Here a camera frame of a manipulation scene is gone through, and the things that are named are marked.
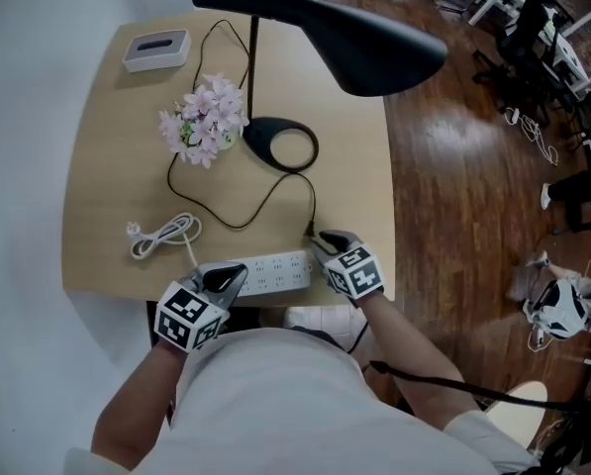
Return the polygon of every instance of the lamp base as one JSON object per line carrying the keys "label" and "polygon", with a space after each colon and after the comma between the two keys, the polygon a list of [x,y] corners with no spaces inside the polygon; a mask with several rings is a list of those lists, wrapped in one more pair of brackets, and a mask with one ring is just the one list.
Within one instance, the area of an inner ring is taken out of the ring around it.
{"label": "lamp base", "polygon": [[[273,140],[282,132],[290,130],[297,130],[306,134],[313,146],[313,153],[310,159],[303,165],[298,165],[296,167],[280,163],[271,150],[271,143]],[[317,155],[319,154],[319,142],[317,141],[315,133],[306,127],[306,125],[292,120],[286,120],[285,118],[253,118],[246,126],[243,138],[248,147],[251,148],[260,160],[282,172],[294,173],[306,170],[315,163]]]}

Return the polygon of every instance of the white power strip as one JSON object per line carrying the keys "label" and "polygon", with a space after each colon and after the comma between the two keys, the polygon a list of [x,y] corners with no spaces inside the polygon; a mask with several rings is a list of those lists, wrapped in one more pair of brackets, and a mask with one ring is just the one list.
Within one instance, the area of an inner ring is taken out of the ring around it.
{"label": "white power strip", "polygon": [[305,289],[311,285],[311,265],[304,250],[236,258],[234,262],[248,269],[240,297]]}

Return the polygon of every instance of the white shirt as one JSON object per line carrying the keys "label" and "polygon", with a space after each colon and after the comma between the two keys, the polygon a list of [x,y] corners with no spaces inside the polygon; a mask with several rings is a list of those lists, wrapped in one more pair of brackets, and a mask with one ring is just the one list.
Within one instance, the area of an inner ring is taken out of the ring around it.
{"label": "white shirt", "polygon": [[[170,431],[134,473],[486,475],[535,463],[480,412],[441,432],[381,403],[349,355],[301,332],[222,335],[190,354],[180,386]],[[121,470],[80,449],[64,466]]]}

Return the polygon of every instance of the sneaker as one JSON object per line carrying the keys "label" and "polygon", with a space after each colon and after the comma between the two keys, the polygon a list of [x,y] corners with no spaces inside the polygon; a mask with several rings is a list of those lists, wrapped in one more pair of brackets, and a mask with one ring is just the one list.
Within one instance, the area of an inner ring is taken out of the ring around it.
{"label": "sneaker", "polygon": [[549,183],[544,183],[543,187],[542,187],[542,197],[541,197],[541,201],[542,201],[542,209],[546,210],[550,204],[550,201],[552,199],[550,199],[550,196],[548,195],[548,187],[550,186]]}
{"label": "sneaker", "polygon": [[547,251],[542,251],[540,256],[531,258],[527,263],[526,267],[534,267],[535,269],[544,269],[550,266],[550,259],[548,258]]}

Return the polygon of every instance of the black desk lamp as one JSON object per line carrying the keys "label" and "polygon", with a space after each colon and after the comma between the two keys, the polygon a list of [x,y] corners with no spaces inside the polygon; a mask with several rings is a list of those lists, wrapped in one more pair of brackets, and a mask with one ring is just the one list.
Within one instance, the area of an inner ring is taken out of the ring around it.
{"label": "black desk lamp", "polygon": [[[433,76],[446,58],[444,42],[414,27],[377,14],[326,0],[192,0],[197,7],[251,15],[246,110],[250,120],[244,139],[253,152],[284,172],[310,167],[319,150],[305,125],[283,118],[253,118],[253,78],[259,18],[301,28],[343,91],[361,97],[398,93]],[[281,132],[297,129],[313,144],[304,165],[289,167],[271,152]]]}

